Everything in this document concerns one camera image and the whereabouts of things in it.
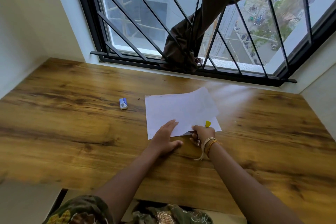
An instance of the white thread bracelet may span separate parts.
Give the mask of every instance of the white thread bracelet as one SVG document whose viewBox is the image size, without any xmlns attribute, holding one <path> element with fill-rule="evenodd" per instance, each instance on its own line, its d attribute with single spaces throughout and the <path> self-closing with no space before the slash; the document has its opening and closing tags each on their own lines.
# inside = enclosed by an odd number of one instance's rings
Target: white thread bracelet
<svg viewBox="0 0 336 224">
<path fill-rule="evenodd" d="M 212 139 L 216 140 L 216 138 L 214 138 L 214 137 L 209 137 L 207 140 L 204 141 L 204 143 L 203 143 L 202 146 L 201 146 L 201 149 L 202 149 L 202 155 L 201 155 L 198 159 L 195 159 L 195 158 L 194 158 L 194 160 L 202 161 L 202 159 L 204 158 L 204 155 L 206 155 L 206 153 L 205 153 L 205 145 L 207 144 L 208 141 L 210 141 L 210 140 L 212 140 Z"/>
</svg>

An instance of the wooden table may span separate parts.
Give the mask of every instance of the wooden table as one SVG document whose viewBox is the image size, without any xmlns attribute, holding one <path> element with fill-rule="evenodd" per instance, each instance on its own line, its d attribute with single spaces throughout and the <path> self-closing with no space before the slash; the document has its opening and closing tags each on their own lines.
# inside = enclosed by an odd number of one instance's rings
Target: wooden table
<svg viewBox="0 0 336 224">
<path fill-rule="evenodd" d="M 57 59 L 0 101 L 0 177 L 97 188 L 148 145 L 145 95 L 202 86 L 233 158 L 304 222 L 334 222 L 336 143 L 301 95 Z M 123 97 L 128 110 L 119 108 Z M 195 161 L 200 150 L 182 140 L 136 198 L 241 214 L 212 163 Z"/>
</svg>

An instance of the forearm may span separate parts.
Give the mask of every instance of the forearm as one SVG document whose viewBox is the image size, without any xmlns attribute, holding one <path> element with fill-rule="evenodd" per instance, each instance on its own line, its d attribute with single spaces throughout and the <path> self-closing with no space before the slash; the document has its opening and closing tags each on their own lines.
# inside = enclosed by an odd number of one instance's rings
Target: forearm
<svg viewBox="0 0 336 224">
<path fill-rule="evenodd" d="M 250 176 L 218 143 L 210 148 L 209 158 L 249 222 L 303 224 L 291 209 Z"/>
<path fill-rule="evenodd" d="M 94 195 L 108 205 L 114 222 L 119 223 L 150 167 L 159 153 L 146 148 L 128 167 L 118 172 Z"/>
</svg>

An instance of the sleeve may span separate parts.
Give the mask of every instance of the sleeve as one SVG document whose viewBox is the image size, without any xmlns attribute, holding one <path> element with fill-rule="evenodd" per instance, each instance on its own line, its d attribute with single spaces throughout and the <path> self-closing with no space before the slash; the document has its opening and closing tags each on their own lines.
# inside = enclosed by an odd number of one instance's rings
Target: sleeve
<svg viewBox="0 0 336 224">
<path fill-rule="evenodd" d="M 106 203 L 100 197 L 84 195 L 67 201 L 42 224 L 114 224 Z"/>
</svg>

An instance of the paper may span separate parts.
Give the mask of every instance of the paper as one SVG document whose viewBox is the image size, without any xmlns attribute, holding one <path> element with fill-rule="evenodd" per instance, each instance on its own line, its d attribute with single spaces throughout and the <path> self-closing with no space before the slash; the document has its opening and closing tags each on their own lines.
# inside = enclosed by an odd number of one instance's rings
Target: paper
<svg viewBox="0 0 336 224">
<path fill-rule="evenodd" d="M 216 119 L 218 108 L 205 87 L 186 94 L 145 96 L 145 105 L 148 139 L 173 119 L 179 124 L 172 137 L 187 134 L 192 125 L 205 126 L 207 120 L 212 128 L 221 131 Z"/>
</svg>

